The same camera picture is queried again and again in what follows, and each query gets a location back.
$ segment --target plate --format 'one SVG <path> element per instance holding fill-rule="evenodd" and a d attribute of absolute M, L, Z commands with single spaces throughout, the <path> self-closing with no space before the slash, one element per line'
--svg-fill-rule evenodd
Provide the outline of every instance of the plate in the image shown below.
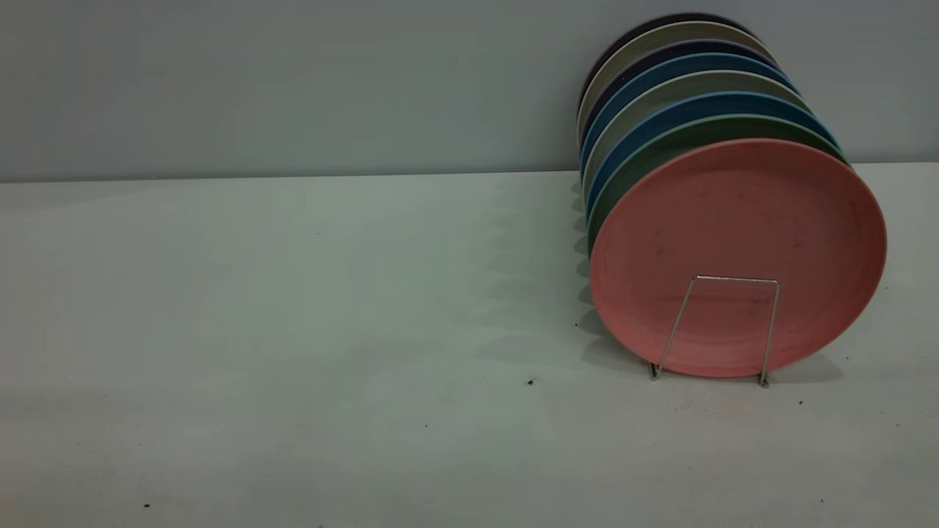
<path fill-rule="evenodd" d="M 629 65 L 661 47 L 686 40 L 700 39 L 735 42 L 776 62 L 769 50 L 759 40 L 736 27 L 713 22 L 678 22 L 657 27 L 627 42 L 597 70 L 587 84 L 584 97 L 580 101 L 580 107 L 577 110 L 577 131 L 583 130 L 587 114 L 593 108 L 596 98 Z"/>
<path fill-rule="evenodd" d="M 681 42 L 679 44 L 672 44 L 671 46 L 660 48 L 650 54 L 645 55 L 643 58 L 633 63 L 629 68 L 623 70 L 623 72 L 621 72 L 620 75 L 616 77 L 616 79 L 609 83 L 609 85 L 597 98 L 597 101 L 590 110 L 590 113 L 588 113 L 587 121 L 584 124 L 584 130 L 580 131 L 580 139 L 583 140 L 583 138 L 587 135 L 587 132 L 596 121 L 597 116 L 604 110 L 605 107 L 607 107 L 610 100 L 616 97 L 617 93 L 619 93 L 624 86 L 629 85 L 631 81 L 638 78 L 642 73 L 649 69 L 655 68 L 660 64 L 675 58 L 680 58 L 687 54 L 705 53 L 736 54 L 746 58 L 751 58 L 757 62 L 762 62 L 767 68 L 775 70 L 778 73 L 778 75 L 773 76 L 773 78 L 781 79 L 780 82 L 782 84 L 792 86 L 792 83 L 789 81 L 786 75 L 777 69 L 776 65 L 773 64 L 773 61 L 754 52 L 753 50 L 750 50 L 746 46 L 741 46 L 740 44 L 734 44 L 732 42 L 724 42 L 721 40 L 690 40 L 687 42 Z"/>
<path fill-rule="evenodd" d="M 657 27 L 661 27 L 663 25 L 669 25 L 671 23 L 677 23 L 677 22 L 693 22 L 693 21 L 723 23 L 724 25 L 729 25 L 730 27 L 736 27 L 737 29 L 748 33 L 754 39 L 757 38 L 757 36 L 754 35 L 752 31 L 750 31 L 749 29 L 746 29 L 739 23 L 736 23 L 733 20 L 726 19 L 721 16 L 712 15 L 710 13 L 675 13 L 672 15 L 658 17 L 648 22 L 641 23 L 637 25 L 636 27 L 630 29 L 629 31 L 625 32 L 618 39 L 616 39 L 616 41 L 613 42 L 600 55 L 600 58 L 597 59 L 597 61 L 593 63 L 593 66 L 590 68 L 590 73 L 587 75 L 587 78 L 584 79 L 583 86 L 580 87 L 580 96 L 577 98 L 577 104 L 580 104 L 580 102 L 583 101 L 584 92 L 587 91 L 587 86 L 590 84 L 590 81 L 593 80 L 593 77 L 594 75 L 596 75 L 597 71 L 600 70 L 600 67 L 603 66 L 603 64 L 607 62 L 607 60 L 610 57 L 612 57 L 613 54 L 615 54 L 617 50 L 622 48 L 628 41 L 638 37 L 639 35 L 642 35 L 643 33 L 652 31 L 653 29 L 656 29 Z"/>
<path fill-rule="evenodd" d="M 722 91 L 768 95 L 790 102 L 811 113 L 798 94 L 785 85 L 762 75 L 731 70 L 688 73 L 657 85 L 633 99 L 609 122 L 595 143 L 588 141 L 584 144 L 584 156 L 587 162 L 581 171 L 583 181 L 593 181 L 596 169 L 607 158 L 617 142 L 628 135 L 646 117 L 677 102 Z"/>
<path fill-rule="evenodd" d="M 850 166 L 773 139 L 697 148 L 658 167 L 610 213 L 590 269 L 609 330 L 658 363 L 696 274 L 775 279 L 768 369 L 843 333 L 884 271 L 884 217 Z M 699 281 L 668 370 L 706 377 L 761 372 L 773 285 Z"/>
<path fill-rule="evenodd" d="M 588 218 L 591 217 L 593 203 L 604 184 L 617 167 L 637 149 L 658 135 L 688 122 L 724 114 L 752 114 L 785 119 L 819 134 L 840 151 L 831 132 L 815 116 L 782 99 L 752 92 L 717 92 L 693 97 L 676 102 L 645 118 L 613 147 L 606 159 L 600 163 L 592 180 L 587 180 L 587 175 L 584 175 L 583 188 L 587 190 L 584 214 Z"/>
<path fill-rule="evenodd" d="M 659 165 L 689 150 L 712 143 L 752 137 L 784 139 L 817 148 L 835 158 L 844 157 L 834 145 L 819 134 L 786 119 L 753 115 L 707 117 L 672 129 L 643 145 L 607 180 L 600 189 L 591 215 L 587 219 L 588 255 L 607 216 L 633 185 Z"/>
<path fill-rule="evenodd" d="M 728 42 L 714 43 L 708 41 L 705 45 L 713 48 L 715 47 L 714 44 L 716 44 L 717 47 L 731 49 L 732 51 L 734 49 L 738 51 L 746 50 L 746 48 Z M 685 44 L 677 44 L 675 47 L 677 48 L 679 46 L 690 49 L 692 46 L 696 46 L 696 43 L 688 42 Z M 603 105 L 603 108 L 596 115 L 596 118 L 591 121 L 587 133 L 583 136 L 582 143 L 580 143 L 580 145 L 582 145 L 580 151 L 581 173 L 584 168 L 583 164 L 587 162 L 587 157 L 590 156 L 590 149 L 593 148 L 593 143 L 596 142 L 597 137 L 629 102 L 646 91 L 671 79 L 687 75 L 688 73 L 708 70 L 738 70 L 756 73 L 785 85 L 795 93 L 799 93 L 782 72 L 748 56 L 734 53 L 682 54 L 681 56 L 647 69 L 617 90 L 616 94 Z"/>

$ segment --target green plate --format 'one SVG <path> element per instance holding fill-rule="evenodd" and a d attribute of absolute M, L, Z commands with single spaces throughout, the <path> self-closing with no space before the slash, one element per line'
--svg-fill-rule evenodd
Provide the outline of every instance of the green plate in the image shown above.
<path fill-rule="evenodd" d="M 600 190 L 596 205 L 587 221 L 588 252 L 593 251 L 593 242 L 609 212 L 613 210 L 620 198 L 645 175 L 654 171 L 662 163 L 689 150 L 720 141 L 747 137 L 794 141 L 817 148 L 848 164 L 841 152 L 819 134 L 785 119 L 752 114 L 729 114 L 691 121 L 650 140 L 616 168 L 606 185 Z"/>

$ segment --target pink plate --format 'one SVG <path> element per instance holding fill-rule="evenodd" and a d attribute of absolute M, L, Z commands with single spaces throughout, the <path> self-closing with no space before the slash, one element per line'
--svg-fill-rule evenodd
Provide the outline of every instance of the pink plate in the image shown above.
<path fill-rule="evenodd" d="M 658 364 L 696 274 L 778 280 L 772 370 L 844 332 L 885 259 L 884 217 L 849 166 L 798 143 L 740 139 L 664 163 L 620 199 L 593 247 L 591 291 L 616 338 Z M 759 374 L 774 293 L 698 281 L 664 367 Z"/>

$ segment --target wall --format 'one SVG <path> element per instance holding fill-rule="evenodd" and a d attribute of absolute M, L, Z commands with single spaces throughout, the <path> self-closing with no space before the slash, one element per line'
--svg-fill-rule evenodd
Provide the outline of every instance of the wall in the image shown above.
<path fill-rule="evenodd" d="M 566 169 L 593 60 L 710 10 L 853 161 L 939 159 L 934 0 L 7 0 L 0 179 Z"/>

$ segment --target white table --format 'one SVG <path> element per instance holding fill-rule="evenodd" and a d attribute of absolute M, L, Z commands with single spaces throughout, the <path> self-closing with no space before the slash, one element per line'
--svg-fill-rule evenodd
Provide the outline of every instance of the white table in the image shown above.
<path fill-rule="evenodd" d="M 608 337 L 571 172 L 0 186 L 0 526 L 934 526 L 939 164 L 857 169 L 880 290 L 769 389 Z"/>

